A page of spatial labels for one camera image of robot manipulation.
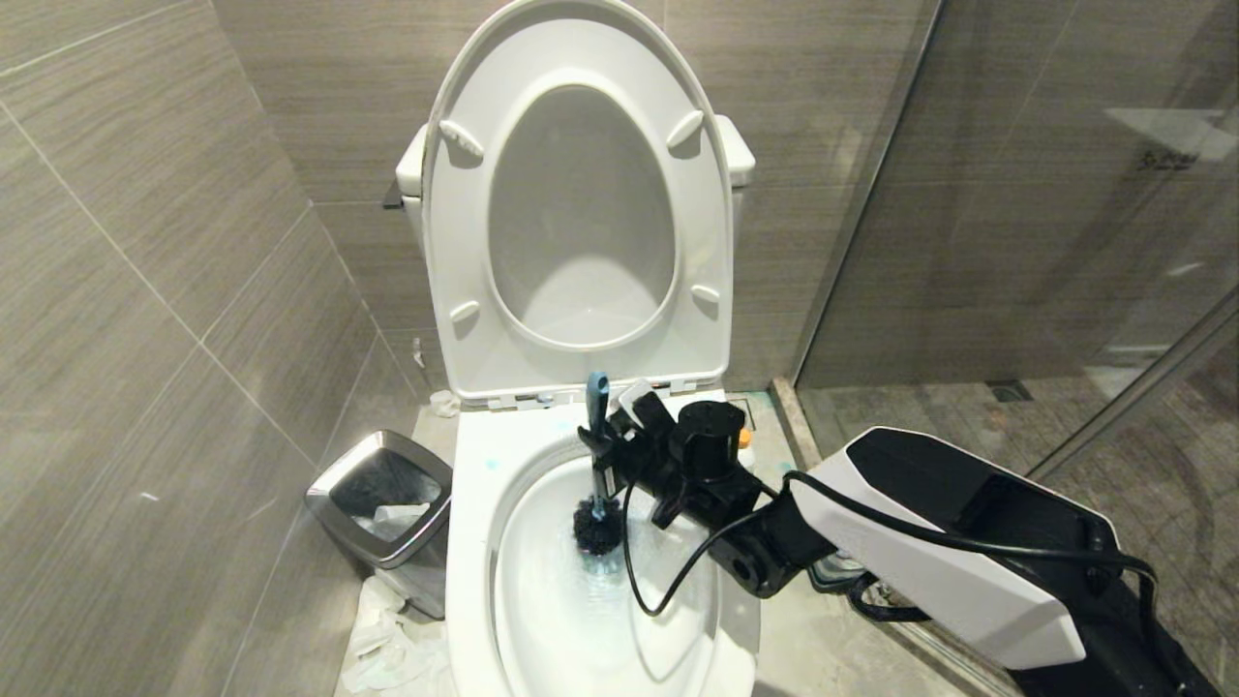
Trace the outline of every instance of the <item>toilet lid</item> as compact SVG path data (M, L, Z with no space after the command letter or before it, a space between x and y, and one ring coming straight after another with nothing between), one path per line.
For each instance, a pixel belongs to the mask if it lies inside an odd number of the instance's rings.
M518 0L457 56L422 162L422 249L465 399L717 379L731 191L705 93L616 0Z

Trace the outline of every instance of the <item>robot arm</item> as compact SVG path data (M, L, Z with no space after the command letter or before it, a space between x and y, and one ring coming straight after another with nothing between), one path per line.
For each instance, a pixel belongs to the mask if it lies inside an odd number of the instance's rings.
M657 501L655 526L679 515L703 525L710 557L758 598L844 548L1030 696L1217 695L1156 623L1151 597L1142 608L1118 581L1124 567L1147 571L1151 593L1152 569L1119 552L1109 521L1063 496L891 428L773 491L736 462L735 407L696 402L676 423L648 386L620 404L601 432L580 431L597 491L638 487ZM762 494L771 501L758 508Z

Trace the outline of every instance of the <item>toilet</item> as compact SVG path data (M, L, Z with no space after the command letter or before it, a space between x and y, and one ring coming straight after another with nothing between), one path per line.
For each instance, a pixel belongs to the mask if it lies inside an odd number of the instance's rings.
M462 400L446 635L462 697L747 696L758 602L703 561L647 618L613 557L581 558L584 384L722 400L732 258L755 167L683 56L617 0L518 0L452 63L396 167ZM632 500L660 597L705 539Z

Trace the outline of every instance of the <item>toilet tank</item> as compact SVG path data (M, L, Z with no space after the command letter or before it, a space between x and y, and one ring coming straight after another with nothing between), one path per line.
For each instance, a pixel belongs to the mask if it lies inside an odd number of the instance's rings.
M741 224L743 220L745 196L743 189L752 181L757 160L748 149L748 144L740 135L736 124L727 116L715 114L719 124L719 132L722 135L722 149L727 157L727 173L731 178L731 230L732 244L740 243ZM395 167L396 184L400 187L404 212L413 224L414 239L418 246L424 249L421 239L421 160L426 150L426 125L418 129L409 147L400 157L400 163Z

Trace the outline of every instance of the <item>stainless steel trash can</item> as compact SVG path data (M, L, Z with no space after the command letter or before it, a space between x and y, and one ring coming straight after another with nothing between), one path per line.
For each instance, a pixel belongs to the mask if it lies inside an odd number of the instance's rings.
M452 469L390 431L368 436L306 490L327 532L414 608L444 619Z

